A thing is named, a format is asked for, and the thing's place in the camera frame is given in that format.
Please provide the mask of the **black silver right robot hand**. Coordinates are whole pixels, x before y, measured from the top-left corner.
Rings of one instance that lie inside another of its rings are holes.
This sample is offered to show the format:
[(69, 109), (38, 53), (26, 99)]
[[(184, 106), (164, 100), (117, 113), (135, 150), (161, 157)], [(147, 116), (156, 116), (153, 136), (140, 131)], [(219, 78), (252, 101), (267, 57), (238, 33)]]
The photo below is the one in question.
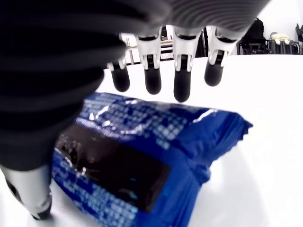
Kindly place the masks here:
[(205, 81), (219, 84), (224, 61), (265, 0), (3, 0), (0, 3), (0, 168), (14, 197), (36, 220), (52, 205), (51, 158), (59, 133), (78, 116), (84, 98), (114, 71), (117, 90), (133, 34), (145, 84), (160, 91), (160, 35), (174, 28), (174, 96), (185, 102), (202, 29), (214, 26)]

